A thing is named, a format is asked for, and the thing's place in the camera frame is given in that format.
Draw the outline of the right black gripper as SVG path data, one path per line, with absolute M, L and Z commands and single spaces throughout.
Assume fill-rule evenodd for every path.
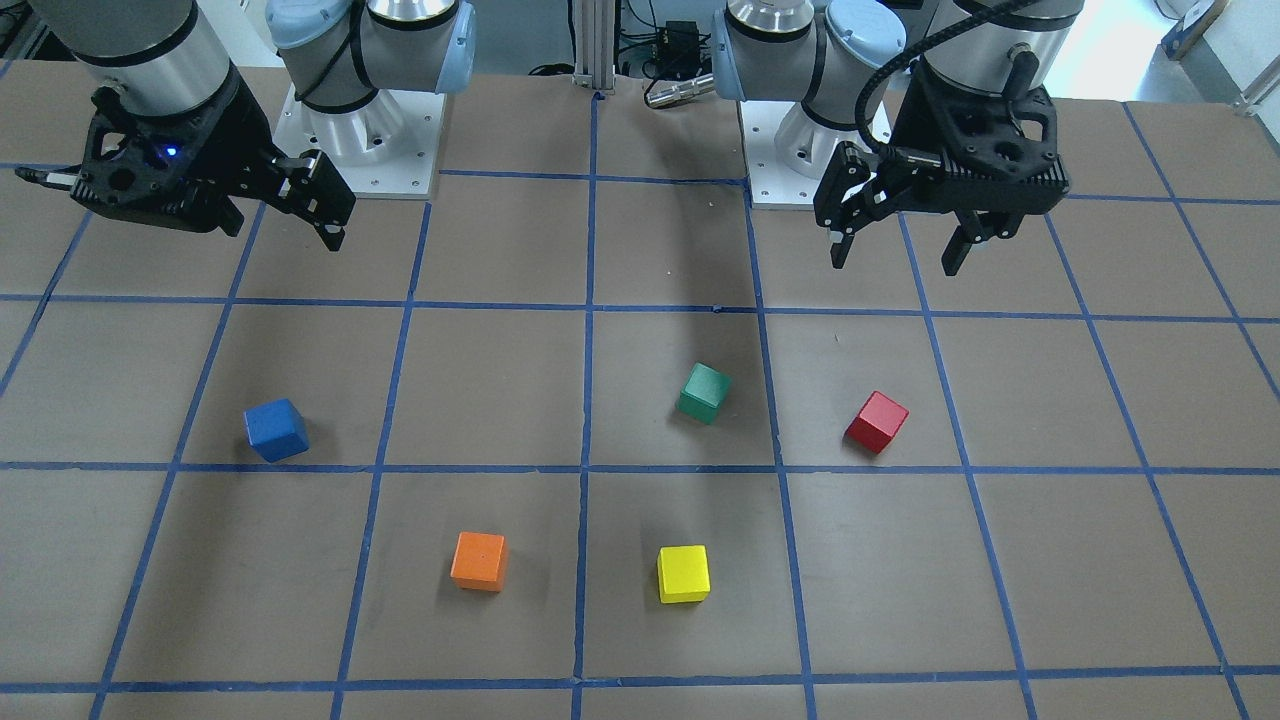
M 288 158 L 238 70 L 228 70 L 200 105 L 166 117 L 125 110 L 101 86 L 91 96 L 81 163 L 56 170 L 19 167 L 20 179 L 70 197 L 108 219 L 173 231 L 238 234 L 236 197 L 255 199 L 306 220 L 330 252 L 340 250 L 356 197 L 321 150 Z

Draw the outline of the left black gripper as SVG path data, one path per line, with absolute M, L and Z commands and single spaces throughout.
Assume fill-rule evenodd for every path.
M 977 245 L 1014 237 L 1021 215 L 1044 214 L 1069 192 L 1056 109 L 1032 81 L 1036 61 L 1015 61 L 992 92 L 946 79 L 927 61 L 911 69 L 888 146 L 872 167 L 854 142 L 838 142 L 813 201 L 833 234 L 831 264 L 845 268 L 855 234 L 904 210 L 956 211 L 943 250 L 955 277 Z

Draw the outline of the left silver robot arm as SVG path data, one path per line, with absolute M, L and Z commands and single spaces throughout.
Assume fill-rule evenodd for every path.
M 728 1 L 714 18 L 716 92 L 796 102 L 840 138 L 812 154 L 813 211 L 842 268 L 856 234 L 900 211 L 951 214 L 941 265 L 1010 238 L 1070 190 L 1044 77 L 1079 1 L 942 1 L 915 42 L 878 1 Z

